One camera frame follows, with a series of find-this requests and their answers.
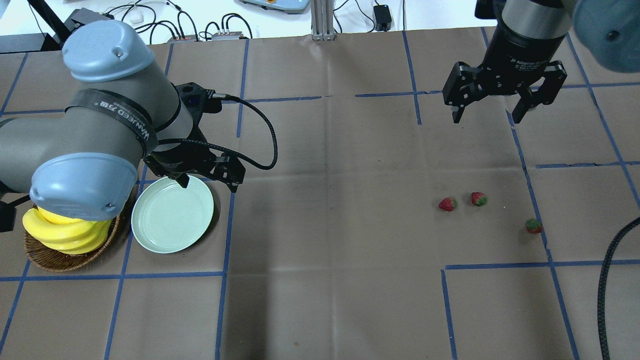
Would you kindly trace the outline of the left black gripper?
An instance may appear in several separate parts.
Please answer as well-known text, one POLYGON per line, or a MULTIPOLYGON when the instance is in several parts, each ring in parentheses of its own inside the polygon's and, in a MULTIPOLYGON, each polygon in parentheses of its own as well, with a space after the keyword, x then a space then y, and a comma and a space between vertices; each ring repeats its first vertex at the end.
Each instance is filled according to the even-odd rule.
POLYGON ((222 150, 216 155, 207 146, 207 139, 199 128, 203 114, 217 114, 222 111, 222 100, 215 98, 214 89, 188 82, 175 87, 180 98, 181 109, 188 111, 191 121, 190 131, 185 139, 201 142, 175 144, 168 150, 156 150, 144 158, 146 166, 158 177, 168 177, 183 189, 189 185, 188 174, 199 174, 210 180, 222 182, 235 194, 243 183, 246 168, 238 155, 230 150, 222 150))

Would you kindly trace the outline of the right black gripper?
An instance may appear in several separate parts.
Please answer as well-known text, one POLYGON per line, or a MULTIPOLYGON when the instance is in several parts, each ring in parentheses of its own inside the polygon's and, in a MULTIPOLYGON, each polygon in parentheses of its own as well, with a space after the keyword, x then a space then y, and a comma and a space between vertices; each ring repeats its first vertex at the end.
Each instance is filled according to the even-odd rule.
POLYGON ((519 95, 511 112, 514 125, 537 105, 555 101, 568 77, 563 63, 553 60, 564 38, 535 39, 496 30, 480 65, 458 61, 445 82, 443 102, 451 106, 454 124, 461 122, 467 106, 487 96, 519 95))

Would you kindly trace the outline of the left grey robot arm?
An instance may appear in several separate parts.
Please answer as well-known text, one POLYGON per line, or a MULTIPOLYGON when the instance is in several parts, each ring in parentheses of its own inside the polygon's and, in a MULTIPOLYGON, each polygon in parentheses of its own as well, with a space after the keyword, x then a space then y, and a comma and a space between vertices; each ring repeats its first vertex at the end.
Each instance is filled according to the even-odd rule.
POLYGON ((1 194, 27 194, 39 208, 86 221, 115 218, 144 161, 185 188, 190 174, 236 192, 246 174, 240 155, 211 151, 203 114, 233 96, 188 82, 174 85, 137 32, 100 20, 73 32, 62 59, 81 85, 60 118, 1 122, 1 194))

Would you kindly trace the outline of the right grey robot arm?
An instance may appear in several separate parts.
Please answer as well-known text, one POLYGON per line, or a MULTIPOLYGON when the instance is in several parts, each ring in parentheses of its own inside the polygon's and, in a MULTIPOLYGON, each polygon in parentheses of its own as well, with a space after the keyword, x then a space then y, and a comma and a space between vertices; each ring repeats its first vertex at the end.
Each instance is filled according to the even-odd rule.
POLYGON ((511 113, 516 124, 526 112, 552 104, 568 76, 553 56, 569 30, 604 68, 639 71, 637 0, 478 0, 474 15, 497 26, 480 65, 458 61, 443 86, 454 123, 488 96, 519 95, 511 113))

